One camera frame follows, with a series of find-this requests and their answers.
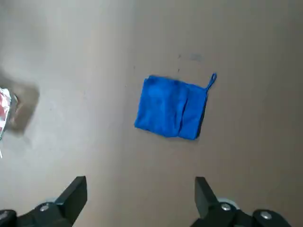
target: blue towel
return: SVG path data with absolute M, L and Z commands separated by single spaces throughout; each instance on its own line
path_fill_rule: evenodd
M 217 78 L 214 73 L 206 88 L 164 77 L 144 80 L 136 128 L 165 137 L 194 140 L 199 135 L 207 92 Z

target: blue microfiber cloth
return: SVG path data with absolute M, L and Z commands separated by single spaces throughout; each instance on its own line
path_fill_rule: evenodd
M 144 80 L 136 128 L 165 137 L 194 140 L 199 135 L 207 92 L 217 78 L 214 73 L 206 88 L 151 75 Z

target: snack wrapper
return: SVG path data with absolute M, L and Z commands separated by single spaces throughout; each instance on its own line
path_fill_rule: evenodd
M 16 96 L 6 88 L 0 88 L 0 140 L 11 114 L 17 106 Z

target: gray floor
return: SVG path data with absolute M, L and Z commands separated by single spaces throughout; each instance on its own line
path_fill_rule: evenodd
M 200 175 L 248 213 L 303 225 L 301 0 L 2 0 L 0 12 L 2 76 L 37 98 L 24 134 L 1 141 L 0 209 L 21 214 L 86 175 L 75 226 L 186 227 Z M 214 71 L 197 141 L 134 128 L 149 74 L 206 86 Z

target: metal screw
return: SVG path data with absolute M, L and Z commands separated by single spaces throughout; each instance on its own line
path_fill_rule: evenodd
M 0 220 L 5 219 L 9 215 L 8 211 L 4 211 L 2 214 L 0 214 Z
M 48 203 L 44 204 L 42 207 L 40 207 L 40 211 L 46 211 L 49 208 Z
M 271 214 L 268 213 L 267 211 L 262 211 L 261 212 L 261 216 L 262 216 L 262 218 L 265 218 L 266 220 L 270 220 L 271 219 Z
M 222 209 L 225 210 L 225 211 L 231 210 L 230 205 L 228 205 L 227 203 L 223 203 L 223 204 L 221 205 L 221 207 L 222 207 Z

